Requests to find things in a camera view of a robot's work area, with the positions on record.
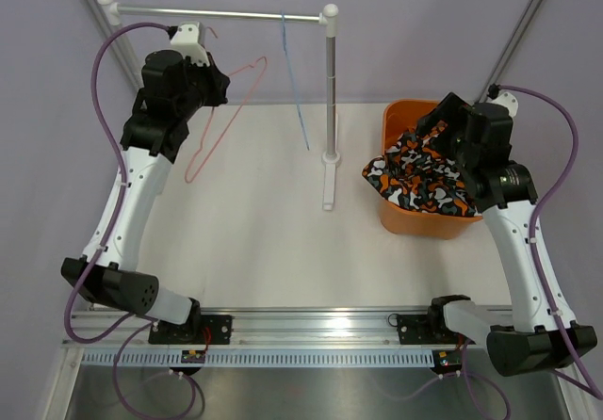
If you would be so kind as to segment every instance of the gray wall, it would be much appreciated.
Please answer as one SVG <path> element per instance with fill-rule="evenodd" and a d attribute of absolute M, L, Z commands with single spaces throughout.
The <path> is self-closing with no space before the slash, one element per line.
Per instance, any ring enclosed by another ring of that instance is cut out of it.
<path fill-rule="evenodd" d="M 56 363 L 62 258 L 88 242 L 115 163 L 90 100 L 102 39 L 79 0 L 0 0 L 0 27 L 0 417 L 28 420 Z M 110 57 L 100 85 L 122 123 L 132 95 Z"/>
<path fill-rule="evenodd" d="M 543 213 L 548 250 L 564 294 L 579 322 L 603 336 L 603 221 L 601 220 L 601 39 L 603 0 L 546 0 L 533 29 L 504 76 L 507 84 L 540 90 L 573 114 L 579 156 L 566 185 Z M 513 157 L 530 167 L 542 196 L 569 155 L 571 135 L 550 106 L 519 97 Z M 603 347 L 585 363 L 603 386 Z M 603 415 L 601 403 L 596 403 Z"/>
<path fill-rule="evenodd" d="M 528 0 L 117 0 L 176 8 L 258 10 L 318 14 L 327 3 L 340 8 L 337 89 L 340 101 L 391 101 L 400 97 L 441 98 L 451 89 L 474 98 L 485 82 Z M 139 17 L 126 17 L 131 23 Z M 178 19 L 164 20 L 174 23 Z M 207 46 L 226 72 L 257 57 L 269 70 L 255 101 L 287 102 L 293 96 L 275 23 L 206 20 L 219 41 Z M 306 103 L 324 101 L 324 29 L 288 27 L 294 71 Z M 144 57 L 161 40 L 134 36 Z M 233 80 L 229 97 L 240 100 L 251 74 Z"/>

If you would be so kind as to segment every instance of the garment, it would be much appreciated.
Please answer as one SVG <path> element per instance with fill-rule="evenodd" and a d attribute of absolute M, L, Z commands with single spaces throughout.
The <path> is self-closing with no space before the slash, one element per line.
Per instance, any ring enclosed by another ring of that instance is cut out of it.
<path fill-rule="evenodd" d="M 409 129 L 385 155 L 368 163 L 362 174 L 384 199 L 400 208 L 472 218 L 478 213 L 454 161 L 430 147 L 443 129 L 438 125 L 425 137 Z"/>

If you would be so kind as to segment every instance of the white table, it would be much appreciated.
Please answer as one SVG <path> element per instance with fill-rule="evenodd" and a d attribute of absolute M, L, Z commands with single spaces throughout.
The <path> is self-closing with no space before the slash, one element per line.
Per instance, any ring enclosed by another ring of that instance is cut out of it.
<path fill-rule="evenodd" d="M 340 105 L 334 211 L 321 209 L 325 107 L 245 106 L 192 184 L 184 181 L 209 116 L 190 122 L 140 250 L 139 271 L 205 307 L 370 307 L 429 305 L 465 294 L 510 305 L 497 249 L 485 224 L 441 241 L 390 234 L 379 194 L 362 168 L 380 154 L 385 105 Z M 221 106 L 209 150 L 236 106 Z"/>

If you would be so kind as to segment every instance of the gray floor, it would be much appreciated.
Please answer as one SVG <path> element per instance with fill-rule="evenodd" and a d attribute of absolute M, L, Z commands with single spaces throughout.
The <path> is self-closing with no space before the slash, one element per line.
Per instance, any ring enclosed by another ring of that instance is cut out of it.
<path fill-rule="evenodd" d="M 470 367 L 496 380 L 511 400 L 513 419 L 568 419 L 557 382 L 548 374 L 514 378 L 498 376 L 479 351 L 470 352 Z M 120 387 L 137 409 L 155 417 L 179 413 L 190 400 L 190 390 L 176 378 L 140 382 L 157 370 L 120 369 Z M 427 369 L 250 369 L 205 368 L 197 380 L 205 393 L 203 419 L 481 419 L 462 380 L 435 383 L 408 402 L 391 396 L 412 393 L 433 378 Z M 479 383 L 475 391 L 494 418 L 504 416 L 497 394 Z M 196 403 L 187 418 L 200 418 Z M 108 367 L 82 367 L 67 415 L 70 420 L 137 418 L 117 401 Z"/>

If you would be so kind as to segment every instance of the orange basket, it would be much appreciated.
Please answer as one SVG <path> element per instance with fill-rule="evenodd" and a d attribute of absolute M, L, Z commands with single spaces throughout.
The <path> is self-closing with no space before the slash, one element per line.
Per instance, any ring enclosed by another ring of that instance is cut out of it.
<path fill-rule="evenodd" d="M 382 152 L 395 145 L 400 135 L 415 127 L 418 120 L 430 113 L 438 102 L 398 100 L 383 113 Z M 460 235 L 470 224 L 481 220 L 407 211 L 385 199 L 379 208 L 381 224 L 392 234 L 417 234 L 441 239 Z"/>

